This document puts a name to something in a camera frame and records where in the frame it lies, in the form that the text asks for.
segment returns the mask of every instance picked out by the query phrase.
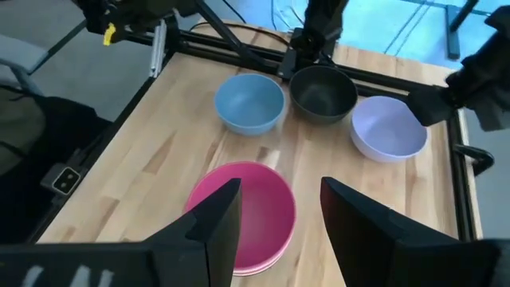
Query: black metal frame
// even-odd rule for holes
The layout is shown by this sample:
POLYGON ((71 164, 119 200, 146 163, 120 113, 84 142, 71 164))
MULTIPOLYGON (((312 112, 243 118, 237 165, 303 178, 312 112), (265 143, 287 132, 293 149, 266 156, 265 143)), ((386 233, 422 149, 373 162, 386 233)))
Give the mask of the black metal frame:
MULTIPOLYGON (((163 65, 165 65, 175 53, 184 53, 194 57, 205 58, 212 61, 218 61, 229 65, 236 65, 245 69, 252 69, 258 72, 279 76, 284 78, 284 80, 287 78, 283 77, 279 71, 282 70, 283 65, 287 65, 284 59, 286 54, 290 51, 281 52, 274 49, 258 47, 255 45, 246 45, 251 53, 254 53, 264 59, 264 63, 261 65, 261 63, 257 61, 244 61, 236 53, 232 53, 233 49, 229 43, 221 38, 211 37, 200 33, 191 33, 184 30, 173 30, 169 31, 168 33, 173 33, 173 37, 167 37, 166 56, 164 58, 163 65)), ((129 41, 134 41, 143 45, 152 45, 152 38, 147 35, 139 36, 131 34, 127 37, 127 39, 129 41)), ((306 60, 300 63, 300 65, 312 64, 313 63, 311 62, 306 62, 306 60)), ((380 87, 398 89, 402 91, 402 93, 397 93, 386 90, 384 88, 375 88, 370 85, 356 84, 360 96, 387 95, 400 100, 405 100, 406 94, 408 92, 426 87, 426 85, 422 83, 389 77, 343 65, 336 65, 336 68, 346 73, 353 80, 363 81, 370 84, 376 84, 380 87)), ((145 92, 151 87, 154 81, 155 80, 152 77, 147 78, 146 82, 135 94, 119 118, 108 129, 108 132, 103 136, 94 152, 83 162, 84 167, 90 168, 97 161, 102 151, 108 146, 109 142, 119 131, 120 127, 124 124, 124 121, 135 109, 136 105, 139 103, 145 92)), ((457 114, 454 118, 448 120, 446 125, 449 137, 449 154, 451 159, 453 195, 455 198, 458 236, 462 241, 472 241, 476 239, 476 231, 473 222, 473 208, 469 194, 466 160, 462 154, 455 152, 455 148, 458 145, 463 144, 461 124, 457 114)), ((55 202, 54 207, 47 214, 45 220, 41 223, 37 231, 30 237, 30 242, 35 242, 39 239, 39 237, 45 231, 46 227, 51 223, 59 210, 64 206, 68 198, 69 197, 61 198, 55 202)))
POLYGON ((458 60, 461 57, 461 47, 459 45, 459 35, 457 33, 462 22, 473 13, 481 16, 488 16, 491 13, 487 11, 475 10, 478 0, 468 0, 462 7, 455 5, 439 4, 424 0, 403 0, 415 4, 423 4, 427 6, 445 9, 446 16, 446 50, 447 56, 451 60, 458 60))
POLYGON ((53 57, 56 53, 58 53, 62 48, 64 48, 69 41, 71 41, 79 32, 81 32, 85 26, 87 25, 87 21, 83 20, 80 24, 76 25, 69 33, 67 33, 59 42, 57 42, 55 45, 53 45, 48 50, 48 54, 42 61, 37 64, 37 66, 33 69, 30 74, 35 73, 37 70, 39 70, 40 67, 42 67, 51 57, 53 57))

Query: gray floor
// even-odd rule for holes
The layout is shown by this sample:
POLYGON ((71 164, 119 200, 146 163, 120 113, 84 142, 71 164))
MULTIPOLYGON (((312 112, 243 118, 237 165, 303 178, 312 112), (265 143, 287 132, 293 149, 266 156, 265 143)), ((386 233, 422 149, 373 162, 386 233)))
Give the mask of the gray floor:
MULTIPOLYGON (((236 16, 219 0, 206 0, 222 18, 236 16)), ((271 1, 229 0, 249 23, 271 28, 271 1)), ((308 0, 274 0, 278 30, 301 26, 291 10, 303 18, 308 0)), ((461 6, 465 0, 437 0, 461 6)), ((510 0, 480 0, 476 9, 493 11, 510 0)), ((43 48, 67 34, 83 16, 69 0, 9 0, 0 2, 0 34, 15 37, 43 48)), ((476 52, 493 30, 483 24, 485 16, 470 15, 459 35, 465 57, 476 52)), ((187 29, 198 16, 180 20, 187 29)), ((344 13, 342 43, 452 69, 458 61, 445 58, 445 13, 437 7, 420 6, 403 0, 350 0, 344 13)), ((100 116, 114 120, 148 76, 151 49, 121 42, 101 45, 101 37, 81 32, 55 57, 33 75, 46 95, 67 97, 94 107, 100 116)), ((477 178, 482 223, 487 237, 510 238, 510 131, 483 133, 472 113, 468 113, 470 142, 492 152, 496 166, 477 178)))

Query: cable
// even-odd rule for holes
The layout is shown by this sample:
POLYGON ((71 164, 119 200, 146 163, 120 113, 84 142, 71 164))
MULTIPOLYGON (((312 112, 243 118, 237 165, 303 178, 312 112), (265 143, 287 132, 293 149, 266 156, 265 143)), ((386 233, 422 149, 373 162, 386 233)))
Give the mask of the cable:
POLYGON ((292 11, 292 13, 294 14, 294 16, 296 16, 297 20, 299 20, 301 22, 301 25, 304 25, 304 21, 303 19, 301 19, 301 17, 296 13, 296 11, 294 10, 294 4, 295 4, 295 1, 296 0, 291 0, 290 2, 290 10, 292 11))
POLYGON ((420 4, 420 6, 418 6, 416 8, 416 10, 414 10, 414 12, 410 15, 410 17, 407 19, 407 21, 404 23, 404 25, 402 25, 402 27, 400 28, 400 30, 397 32, 397 34, 395 35, 395 37, 391 40, 390 44, 384 49, 384 53, 388 53, 388 50, 390 50, 391 46, 395 43, 395 41, 397 41, 398 39, 398 36, 400 36, 400 34, 404 31, 404 29, 407 27, 407 25, 409 25, 409 23, 411 22, 411 20, 413 20, 414 16, 416 16, 416 14, 418 13, 418 11, 423 7, 423 5, 425 4, 426 0, 423 0, 422 1, 422 4, 420 4))
POLYGON ((239 19, 241 19, 241 21, 242 21, 243 23, 245 23, 245 24, 246 24, 246 20, 245 20, 245 19, 244 19, 244 18, 243 18, 240 14, 239 14, 239 12, 237 12, 237 10, 235 10, 235 9, 234 9, 234 8, 230 5, 230 3, 228 3, 226 0, 222 0, 222 1, 223 1, 223 2, 224 2, 224 3, 225 3, 225 4, 226 4, 226 5, 227 5, 227 6, 228 6, 231 10, 232 10, 232 12, 234 12, 234 13, 235 13, 235 14, 239 17, 239 19))
POLYGON ((20 148, 15 147, 14 145, 8 144, 3 140, 0 140, 0 147, 4 147, 7 151, 10 151, 12 154, 16 155, 19 158, 24 159, 28 155, 22 151, 20 148))
POLYGON ((411 35, 411 33, 413 33, 414 31, 414 28, 416 28, 416 26, 422 21, 423 17, 425 16, 425 14, 427 14, 427 11, 430 9, 432 5, 430 6, 427 6, 427 8, 425 9, 425 13, 422 14, 422 16, 420 16, 420 18, 416 21, 416 23, 414 23, 413 27, 411 28, 411 30, 409 31, 409 33, 406 35, 406 37, 404 38, 404 41, 402 42, 402 44, 400 45, 400 47, 398 47, 397 49, 397 53, 395 53, 395 56, 398 55, 398 53, 400 53, 400 50, 402 49, 402 47, 404 46, 404 44, 406 44, 407 42, 407 39, 409 38, 409 36, 411 35))
MULTIPOLYGON (((193 29, 196 29, 200 26, 206 26, 206 25, 209 25, 209 22, 202 22, 202 23, 198 23, 198 24, 195 24, 191 27, 190 31, 192 31, 193 29)), ((230 23, 225 23, 226 26, 228 27, 233 27, 233 28, 242 28, 242 29, 248 29, 250 31, 254 31, 254 32, 258 32, 258 33, 263 33, 264 35, 267 35, 277 41, 279 41, 280 43, 284 44, 284 45, 289 45, 288 41, 285 40, 282 36, 278 35, 278 34, 275 34, 275 33, 272 33, 272 32, 269 32, 269 31, 266 31, 264 29, 258 29, 258 28, 253 28, 253 27, 250 27, 250 26, 244 26, 244 25, 239 25, 239 24, 230 24, 230 23)))
POLYGON ((277 24, 274 21, 274 0, 271 0, 271 22, 273 23, 273 28, 278 31, 277 24))
MULTIPOLYGON (((273 22, 273 27, 275 30, 278 30, 277 24, 274 21, 274 6, 275 6, 274 0, 271 0, 271 22, 273 22)), ((278 18, 290 29, 290 25, 285 21, 284 17, 281 15, 280 8, 277 7, 278 11, 278 18)))

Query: black bag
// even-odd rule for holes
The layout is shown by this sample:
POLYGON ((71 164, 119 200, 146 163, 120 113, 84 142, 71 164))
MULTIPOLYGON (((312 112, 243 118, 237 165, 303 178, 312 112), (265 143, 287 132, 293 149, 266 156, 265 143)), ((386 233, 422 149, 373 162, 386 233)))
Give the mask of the black bag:
POLYGON ((24 242, 52 206, 40 181, 107 126, 87 106, 0 86, 0 243, 24 242))

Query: stacked pink bowls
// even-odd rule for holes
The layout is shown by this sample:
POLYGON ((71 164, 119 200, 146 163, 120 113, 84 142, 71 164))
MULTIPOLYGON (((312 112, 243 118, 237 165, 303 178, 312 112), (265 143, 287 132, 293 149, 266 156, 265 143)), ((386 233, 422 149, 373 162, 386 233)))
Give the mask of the stacked pink bowls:
POLYGON ((228 180, 241 179, 241 234, 233 275, 260 273, 281 258, 296 224, 296 204, 284 179, 263 164, 229 163, 207 174, 195 187, 186 211, 228 180))

